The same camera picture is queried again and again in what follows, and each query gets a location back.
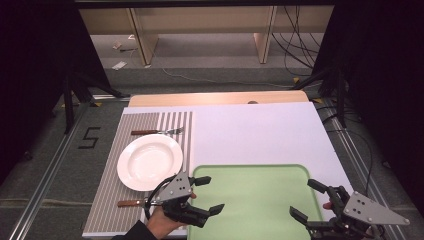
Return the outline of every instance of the human hand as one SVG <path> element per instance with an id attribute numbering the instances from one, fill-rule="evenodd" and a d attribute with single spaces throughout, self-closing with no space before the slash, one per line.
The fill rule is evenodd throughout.
<path id="1" fill-rule="evenodd" d="M 190 197 L 195 199 L 197 196 L 192 193 Z M 152 216 L 147 222 L 147 228 L 157 239 L 162 239 L 168 236 L 173 230 L 186 225 L 185 223 L 174 221 L 165 216 L 161 206 L 155 207 Z"/>

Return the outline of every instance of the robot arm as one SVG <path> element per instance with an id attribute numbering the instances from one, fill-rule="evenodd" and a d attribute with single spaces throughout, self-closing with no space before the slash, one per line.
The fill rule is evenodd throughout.
<path id="1" fill-rule="evenodd" d="M 308 180 L 308 186 L 321 193 L 327 192 L 332 203 L 331 210 L 335 214 L 335 217 L 328 222 L 311 222 L 305 214 L 290 207 L 290 215 L 306 227 L 312 240 L 373 238 L 366 233 L 371 224 L 409 224 L 408 219 L 358 192 L 349 196 L 343 186 L 327 187 L 314 179 Z"/>

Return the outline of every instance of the gray carpet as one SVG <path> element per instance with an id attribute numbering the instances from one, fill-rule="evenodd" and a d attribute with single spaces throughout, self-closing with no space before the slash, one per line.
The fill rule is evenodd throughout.
<path id="1" fill-rule="evenodd" d="M 293 69 L 292 71 L 301 74 L 309 73 L 307 69 Z M 286 70 L 276 68 L 170 69 L 169 73 L 183 75 L 191 80 L 171 77 L 162 69 L 121 69 L 119 71 L 106 69 L 113 88 L 129 94 L 272 91 L 288 89 L 293 85 L 293 75 Z M 95 88 L 91 90 L 93 94 L 104 94 Z M 317 97 L 317 86 L 305 88 L 305 91 L 310 98 Z M 326 100 L 327 104 L 316 103 L 316 107 L 328 106 L 328 103 L 333 104 L 331 101 L 333 98 Z M 0 202 L 0 216 L 7 216 L 0 218 L 0 226 L 2 226 L 0 239 L 7 239 L 9 236 L 10 230 L 25 206 L 25 201 L 32 196 L 63 138 L 65 114 L 61 107 L 61 101 L 55 109 L 56 117 L 46 123 L 42 134 L 31 149 L 34 158 L 31 161 L 19 163 L 0 188 L 0 199 L 13 200 Z M 44 203 L 28 232 L 27 239 L 71 240 L 82 238 L 82 226 L 87 219 L 90 204 L 100 182 L 122 109 L 127 105 L 128 102 L 105 101 L 99 107 L 90 107 L 85 112 L 46 196 L 46 199 L 59 202 L 46 201 Z M 321 109 L 317 111 L 321 118 L 325 119 L 335 110 Z M 358 116 L 350 108 L 346 108 L 346 111 L 349 111 L 349 114 L 346 115 L 348 129 L 355 133 L 351 134 L 352 140 L 367 164 L 370 163 L 372 155 L 374 161 L 372 177 L 386 201 L 393 210 L 409 218 L 412 222 L 410 226 L 402 227 L 406 239 L 424 239 L 423 218 L 414 208 L 391 170 L 380 164 L 384 159 L 367 129 L 360 123 Z M 334 121 L 337 120 L 334 118 L 325 123 L 327 130 L 334 129 Z M 95 128 L 89 132 L 88 136 L 98 138 L 98 141 L 94 148 L 86 149 L 84 146 L 90 146 L 93 143 L 92 140 L 83 140 L 88 128 Z M 364 192 L 364 185 L 358 177 L 345 147 L 340 142 L 338 134 L 329 133 L 330 140 L 352 186 L 354 189 Z"/>

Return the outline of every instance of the metal bracket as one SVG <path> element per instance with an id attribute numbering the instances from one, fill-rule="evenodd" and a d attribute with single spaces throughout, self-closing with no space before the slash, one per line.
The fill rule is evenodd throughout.
<path id="1" fill-rule="evenodd" d="M 350 196 L 343 210 L 343 214 L 367 224 L 410 224 L 409 219 L 402 217 L 356 191 Z"/>

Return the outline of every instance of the floor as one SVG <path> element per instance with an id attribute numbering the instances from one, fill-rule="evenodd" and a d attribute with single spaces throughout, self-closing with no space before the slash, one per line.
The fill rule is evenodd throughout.
<path id="1" fill-rule="evenodd" d="M 289 40 L 291 34 L 275 34 L 275 37 L 282 46 L 287 47 L 288 44 L 284 42 L 283 38 Z M 301 49 L 292 46 L 289 51 L 293 52 L 295 56 L 298 56 L 304 62 L 307 62 L 306 59 L 308 59 L 309 64 L 313 65 L 313 59 L 316 57 L 316 53 L 313 51 L 319 50 L 319 43 L 322 37 L 323 35 L 318 33 L 301 35 L 307 48 L 312 50 L 309 52 L 312 58 L 309 57 L 307 52 L 304 53 Z M 267 63 L 260 64 L 251 34 L 161 35 L 155 49 L 152 64 L 149 66 L 143 66 L 138 52 L 132 50 L 137 46 L 135 40 L 130 39 L 130 36 L 92 36 L 92 40 L 108 76 L 112 78 L 112 87 L 127 90 L 137 89 L 134 91 L 140 91 L 141 93 L 144 93 L 142 91 L 149 91 L 147 93 L 196 91 L 194 88 L 187 86 L 187 81 L 205 83 L 206 85 L 202 86 L 199 91 L 221 90 L 224 88 L 223 91 L 283 90 L 293 86 L 296 78 L 305 79 L 306 76 L 303 75 L 310 72 L 310 69 L 299 63 L 298 60 L 285 56 L 284 50 L 277 44 L 275 39 L 271 41 Z M 119 49 L 113 48 L 116 42 L 122 44 Z M 292 44 L 300 45 L 298 38 L 295 38 Z M 111 70 L 113 66 L 121 61 L 126 63 L 122 69 Z M 286 79 L 281 80 L 281 82 L 279 82 L 278 78 L 272 83 L 264 82 L 260 79 L 260 76 L 257 77 L 257 81 L 251 79 L 251 72 L 262 71 L 266 75 L 283 68 L 289 68 L 292 71 L 296 71 L 296 73 L 287 75 Z M 154 79 L 150 79 L 148 80 L 151 81 L 148 82 L 150 88 L 147 88 L 150 90 L 138 90 L 136 86 L 131 85 L 135 84 L 133 82 L 120 82 L 124 81 L 122 78 L 119 81 L 113 80 L 114 74 L 118 74 L 119 71 L 143 71 L 147 69 L 156 71 L 155 74 L 170 77 L 174 88 L 162 89 L 155 87 L 154 85 L 158 83 L 155 83 Z M 226 79 L 226 77 L 233 76 L 234 71 L 239 71 L 240 69 L 246 69 L 246 82 L 242 82 L 243 77 L 239 77 L 237 80 L 232 80 L 231 77 Z M 228 88 L 226 85 L 223 86 L 222 82 L 220 82 L 223 81 L 222 79 L 234 81 L 233 85 Z M 320 82 L 316 82 L 304 89 L 310 99 L 319 98 L 317 94 L 319 84 Z M 105 100 L 102 102 L 100 94 L 103 93 L 96 92 L 95 94 L 97 99 L 99 99 L 96 102 L 101 102 L 103 107 L 91 108 L 92 106 L 88 106 L 88 111 L 94 113 L 82 116 L 83 120 L 80 124 L 84 127 L 76 130 L 77 137 L 75 139 L 86 137 L 85 134 L 87 132 L 85 132 L 85 129 L 96 127 L 89 125 L 89 123 L 96 120 L 91 118 L 98 118 L 98 116 L 116 119 L 110 123 L 110 126 L 102 126 L 102 129 L 113 129 L 113 126 L 119 121 L 120 111 L 128 104 L 125 100 Z M 370 163 L 373 163 L 372 175 L 369 181 L 370 196 L 410 219 L 411 225 L 409 226 L 386 228 L 387 239 L 424 239 L 424 220 L 422 216 L 415 209 L 411 200 L 403 191 L 402 186 L 397 182 L 389 166 L 380 164 L 384 162 L 384 157 L 380 154 L 366 127 L 361 124 L 360 116 L 355 114 L 354 106 L 349 105 L 348 102 L 346 121 L 349 131 L 341 134 L 340 123 L 336 118 L 329 118 L 335 113 L 333 108 L 336 104 L 335 99 L 315 99 L 314 101 L 323 121 L 328 118 L 323 124 L 328 130 L 329 138 L 353 188 L 359 191 L 365 188 L 367 172 Z M 76 149 L 84 143 L 63 137 L 64 111 L 62 103 L 63 101 L 58 102 L 57 107 L 54 109 L 56 117 L 46 123 L 45 129 L 39 136 L 39 141 L 31 149 L 34 159 L 18 164 L 7 181 L 0 187 L 0 216 L 2 216 L 0 220 L 2 226 L 0 239 L 8 239 L 14 229 L 14 225 L 25 220 L 21 218 L 24 209 L 28 203 L 31 203 L 31 198 L 34 198 L 34 193 L 37 192 L 37 188 L 40 186 L 39 183 L 44 179 L 43 176 L 46 170 L 51 167 L 50 162 L 55 159 L 60 160 L 62 157 L 58 156 L 58 149 L 63 146 L 63 141 L 71 143 L 70 147 L 64 149 L 67 152 L 66 157 L 70 159 L 63 161 L 52 172 L 52 180 L 45 187 L 45 195 L 41 196 L 42 206 L 33 218 L 28 220 L 27 224 L 32 226 L 24 235 L 25 239 L 41 239 L 41 237 L 43 239 L 81 239 L 87 211 L 90 209 L 90 204 L 95 195 L 96 184 L 98 184 L 96 181 L 87 183 L 84 177 L 91 174 L 91 179 L 97 179 L 97 181 L 100 179 L 107 152 L 87 153 L 85 155 L 87 159 L 72 158 L 72 156 L 75 156 L 73 152 L 79 151 Z M 105 142 L 110 144 L 113 141 L 113 134 L 110 134 L 110 132 L 105 133 L 104 138 L 107 138 L 108 140 Z M 97 171 L 84 172 L 87 169 L 92 169 L 93 166 L 97 168 Z M 71 197 L 63 200 L 62 197 L 64 195 Z"/>

